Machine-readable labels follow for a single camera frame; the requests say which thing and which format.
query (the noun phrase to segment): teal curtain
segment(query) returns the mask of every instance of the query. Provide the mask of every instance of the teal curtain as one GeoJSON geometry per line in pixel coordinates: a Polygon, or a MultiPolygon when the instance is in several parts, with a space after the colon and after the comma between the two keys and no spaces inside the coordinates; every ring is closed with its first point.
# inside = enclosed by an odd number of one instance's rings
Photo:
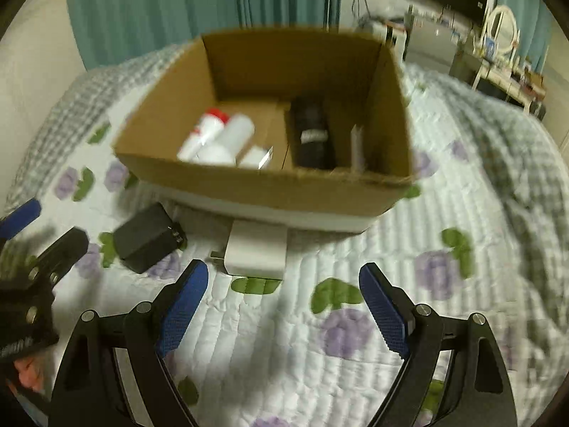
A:
{"type": "Polygon", "coordinates": [[[536,72],[543,70],[547,47],[551,40],[553,16],[542,0],[498,0],[509,6],[520,30],[518,54],[529,57],[536,72]]]}
{"type": "Polygon", "coordinates": [[[87,69],[214,30],[256,25],[338,25],[340,0],[67,0],[87,69]]]}

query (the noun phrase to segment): cardboard box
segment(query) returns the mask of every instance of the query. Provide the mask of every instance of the cardboard box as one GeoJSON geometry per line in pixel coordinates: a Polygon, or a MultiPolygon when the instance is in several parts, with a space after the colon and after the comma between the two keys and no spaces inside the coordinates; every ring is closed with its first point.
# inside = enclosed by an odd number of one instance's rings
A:
{"type": "Polygon", "coordinates": [[[412,183],[405,107],[387,47],[364,35],[262,29],[198,38],[133,113],[115,144],[141,180],[183,203],[235,217],[361,232],[412,183]],[[288,108],[323,98],[338,167],[295,168],[288,108]],[[273,148],[268,169],[180,162],[176,153],[209,107],[253,120],[251,144],[273,148]],[[351,171],[350,132],[363,127],[367,170],[351,171]]]}

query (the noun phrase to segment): floral bedspread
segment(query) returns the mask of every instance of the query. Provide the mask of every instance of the floral bedspread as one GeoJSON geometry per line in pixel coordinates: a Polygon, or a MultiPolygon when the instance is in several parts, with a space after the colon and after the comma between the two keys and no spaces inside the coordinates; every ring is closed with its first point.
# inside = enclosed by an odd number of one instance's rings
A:
{"type": "MultiPolygon", "coordinates": [[[[6,249],[4,275],[71,226],[89,234],[87,254],[55,287],[54,372],[83,310],[109,315],[152,300],[191,259],[207,260],[227,242],[230,219],[161,199],[112,153],[133,101],[179,53],[168,48],[77,81],[9,195],[8,209],[37,196],[43,211],[6,249]],[[138,275],[118,261],[112,232],[156,200],[188,242],[138,275]]],[[[166,357],[200,425],[367,425],[400,367],[357,287],[370,261],[440,315],[488,318],[520,425],[565,377],[569,176],[555,146],[533,118],[454,79],[409,67],[402,86],[418,176],[406,197],[360,235],[291,231],[283,281],[234,278],[208,264],[204,299],[166,357]]],[[[436,410],[447,364],[443,354],[418,425],[436,410]]],[[[133,378],[123,379],[131,391],[133,378]]],[[[150,425],[142,402],[130,402],[150,425]]]]}

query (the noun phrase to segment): blue gripper pad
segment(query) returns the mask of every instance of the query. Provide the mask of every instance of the blue gripper pad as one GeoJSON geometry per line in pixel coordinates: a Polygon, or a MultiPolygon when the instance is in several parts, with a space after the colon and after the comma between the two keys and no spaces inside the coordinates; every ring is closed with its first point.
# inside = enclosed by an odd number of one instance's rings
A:
{"type": "Polygon", "coordinates": [[[42,206],[37,199],[30,199],[3,220],[0,220],[0,239],[9,241],[27,225],[39,217],[42,206]]]}
{"type": "Polygon", "coordinates": [[[360,269],[360,291],[389,350],[399,353],[402,359],[409,355],[405,322],[391,299],[367,266],[360,269]]]}
{"type": "Polygon", "coordinates": [[[193,273],[188,276],[186,284],[162,320],[160,338],[156,343],[158,356],[164,358],[167,353],[180,345],[207,287],[208,267],[200,261],[193,269],[193,273]]]}

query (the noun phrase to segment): black charger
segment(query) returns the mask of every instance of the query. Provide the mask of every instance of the black charger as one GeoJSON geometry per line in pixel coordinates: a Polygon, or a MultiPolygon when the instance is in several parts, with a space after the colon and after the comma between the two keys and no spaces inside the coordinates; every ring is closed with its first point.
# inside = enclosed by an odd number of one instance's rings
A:
{"type": "Polygon", "coordinates": [[[156,202],[115,230],[115,250],[135,273],[144,273],[186,242],[180,223],[156,202]]]}

